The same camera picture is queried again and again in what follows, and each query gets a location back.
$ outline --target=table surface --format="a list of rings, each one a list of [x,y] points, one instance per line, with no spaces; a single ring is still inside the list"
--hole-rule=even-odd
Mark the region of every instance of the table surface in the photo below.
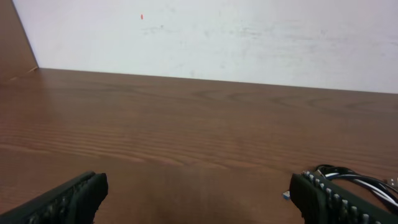
[[[317,164],[398,174],[398,95],[38,69],[0,85],[0,213],[86,171],[96,223],[303,223]]]

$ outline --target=wire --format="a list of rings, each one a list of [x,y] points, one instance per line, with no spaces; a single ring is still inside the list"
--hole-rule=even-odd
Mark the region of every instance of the wire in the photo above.
[[[392,190],[398,194],[398,190],[383,181],[358,174],[346,167],[328,164],[321,164],[315,170],[328,180],[347,179],[370,190],[392,213],[398,214],[398,199],[389,191]]]

